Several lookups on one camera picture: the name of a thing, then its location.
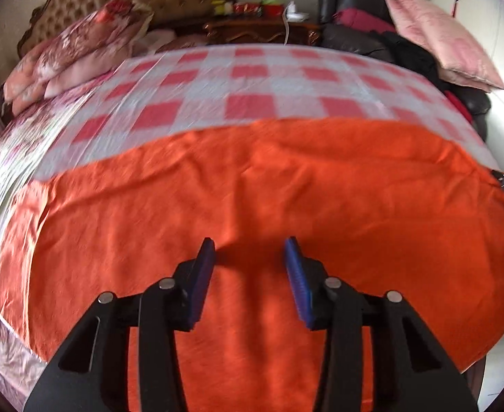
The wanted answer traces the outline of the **orange pants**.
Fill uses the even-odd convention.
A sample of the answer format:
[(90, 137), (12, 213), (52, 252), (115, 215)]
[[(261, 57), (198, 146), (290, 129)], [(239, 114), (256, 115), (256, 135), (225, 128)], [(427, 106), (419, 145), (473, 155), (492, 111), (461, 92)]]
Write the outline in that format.
[(283, 243), (357, 290), (395, 289), (459, 369), (504, 334), (504, 190), (424, 127), (283, 120), (158, 139), (32, 182), (0, 245), (0, 314), (49, 360), (103, 291), (216, 264), (177, 338), (193, 411), (308, 411), (323, 338), (299, 321)]

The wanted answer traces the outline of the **pink satin pillow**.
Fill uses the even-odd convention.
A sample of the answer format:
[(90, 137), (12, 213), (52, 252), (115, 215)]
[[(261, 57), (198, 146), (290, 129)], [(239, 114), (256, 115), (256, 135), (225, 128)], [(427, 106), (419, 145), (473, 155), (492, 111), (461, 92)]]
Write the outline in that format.
[(429, 0), (385, 0), (397, 34), (427, 50), (438, 76), (490, 93), (504, 82), (490, 56), (456, 19)]

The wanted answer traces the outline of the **red white checkered plastic sheet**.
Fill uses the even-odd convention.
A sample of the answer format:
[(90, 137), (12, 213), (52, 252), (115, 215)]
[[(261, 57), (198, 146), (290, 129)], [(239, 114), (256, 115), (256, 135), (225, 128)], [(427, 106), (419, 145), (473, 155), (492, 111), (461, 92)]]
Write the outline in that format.
[(244, 45), (125, 60), (75, 111), (34, 177), (46, 181), (187, 130), (325, 117), (419, 125), (497, 165), (462, 114), (415, 72), (326, 48)]

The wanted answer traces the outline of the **floral pink bedsheet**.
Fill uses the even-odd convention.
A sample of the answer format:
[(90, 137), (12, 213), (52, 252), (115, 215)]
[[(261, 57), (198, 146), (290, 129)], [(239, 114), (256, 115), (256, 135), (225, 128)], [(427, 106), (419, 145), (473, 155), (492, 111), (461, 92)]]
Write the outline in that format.
[[(111, 72), (17, 116), (0, 135), (0, 242), (14, 195), (31, 179), (46, 153), (78, 110)], [(0, 318), (0, 411), (21, 411), (44, 363)]]

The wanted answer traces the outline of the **magenta cushion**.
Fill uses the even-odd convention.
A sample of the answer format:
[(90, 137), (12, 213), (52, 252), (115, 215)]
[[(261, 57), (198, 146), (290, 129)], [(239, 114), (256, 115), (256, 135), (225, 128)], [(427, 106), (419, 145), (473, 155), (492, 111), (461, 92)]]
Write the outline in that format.
[(338, 11), (334, 15), (334, 22), (335, 24), (343, 25), (363, 33), (375, 32), (377, 34), (383, 34), (385, 32), (396, 32), (395, 27), (388, 21), (384, 21), (366, 11), (355, 8)]

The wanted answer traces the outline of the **dark wooden nightstand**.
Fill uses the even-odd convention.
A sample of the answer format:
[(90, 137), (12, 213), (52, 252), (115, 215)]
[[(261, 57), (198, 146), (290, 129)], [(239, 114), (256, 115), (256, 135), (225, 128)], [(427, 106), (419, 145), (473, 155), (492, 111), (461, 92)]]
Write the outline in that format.
[(289, 23), (268, 19), (227, 19), (204, 25), (210, 45), (285, 44), (313, 47), (321, 37), (321, 27), (314, 23)]

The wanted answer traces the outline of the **floral pink folded quilt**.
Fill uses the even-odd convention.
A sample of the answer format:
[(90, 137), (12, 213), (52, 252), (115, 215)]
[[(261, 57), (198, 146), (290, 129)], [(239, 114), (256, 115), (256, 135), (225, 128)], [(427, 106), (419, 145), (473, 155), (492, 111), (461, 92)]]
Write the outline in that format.
[(152, 17), (146, 5), (113, 0), (33, 47), (3, 86), (12, 114), (119, 67), (133, 55)]

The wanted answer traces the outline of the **black leather sofa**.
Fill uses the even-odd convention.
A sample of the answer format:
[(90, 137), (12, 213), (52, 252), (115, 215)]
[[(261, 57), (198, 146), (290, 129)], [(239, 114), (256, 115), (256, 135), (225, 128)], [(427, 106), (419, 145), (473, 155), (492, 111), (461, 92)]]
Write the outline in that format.
[(318, 0), (318, 7), (321, 47), (383, 60), (424, 76), (462, 113), (481, 139), (488, 138), (489, 96), (481, 89), (443, 80), (433, 54), (397, 34), (385, 0)]

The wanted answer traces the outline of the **red box on nightstand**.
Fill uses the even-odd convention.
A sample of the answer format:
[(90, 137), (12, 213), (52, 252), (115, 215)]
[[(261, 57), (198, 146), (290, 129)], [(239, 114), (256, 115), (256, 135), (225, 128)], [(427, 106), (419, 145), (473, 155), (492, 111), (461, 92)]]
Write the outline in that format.
[(283, 17), (284, 9), (285, 6), (282, 4), (262, 4), (262, 17), (269, 20), (280, 19)]

